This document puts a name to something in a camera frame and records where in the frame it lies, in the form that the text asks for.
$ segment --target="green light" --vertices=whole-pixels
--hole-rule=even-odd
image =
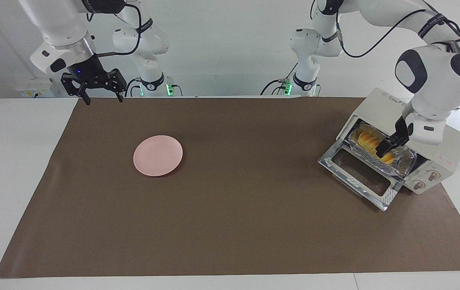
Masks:
[[[167,93],[169,96],[174,95],[174,89],[169,84],[167,85]]]
[[[287,88],[285,88],[285,95],[291,95],[292,90],[293,90],[293,85],[287,84]]]

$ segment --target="round plate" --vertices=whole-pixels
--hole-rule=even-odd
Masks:
[[[147,138],[135,150],[134,165],[147,176],[164,176],[182,161],[184,150],[173,137],[159,135]]]

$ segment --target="white wall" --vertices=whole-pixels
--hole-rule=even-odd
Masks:
[[[431,2],[460,25],[460,3]],[[158,58],[189,95],[258,94],[270,80],[287,75],[296,63],[289,37],[296,28],[311,28],[310,4],[310,0],[147,0],[155,24],[171,40],[169,52]],[[99,14],[87,23],[98,52],[114,50],[112,32],[123,25],[112,15]],[[354,54],[364,52],[387,30],[369,25],[357,12],[342,18],[342,29],[346,48]],[[0,0],[0,97],[17,96],[15,77],[46,77],[29,62],[41,42],[17,0]],[[365,96],[380,87],[399,97],[410,96],[396,81],[394,66],[403,51],[422,45],[415,33],[396,29],[364,58],[320,58],[322,95]],[[128,80],[138,76],[127,57],[102,62],[106,70],[119,68]],[[90,95],[111,93],[97,90]]]

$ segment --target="tabletop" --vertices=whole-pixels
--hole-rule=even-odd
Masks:
[[[0,261],[77,99],[0,99]],[[448,124],[460,130],[460,111]],[[443,182],[460,213],[460,164]],[[0,279],[0,289],[456,289],[460,272]]]

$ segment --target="croissant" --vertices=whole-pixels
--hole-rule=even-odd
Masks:
[[[377,146],[380,144],[380,140],[375,138],[373,134],[368,132],[362,132],[359,136],[359,145],[364,148],[369,154],[379,158],[377,156]],[[394,156],[392,153],[388,152],[384,157],[379,158],[383,163],[392,165],[394,162]]]

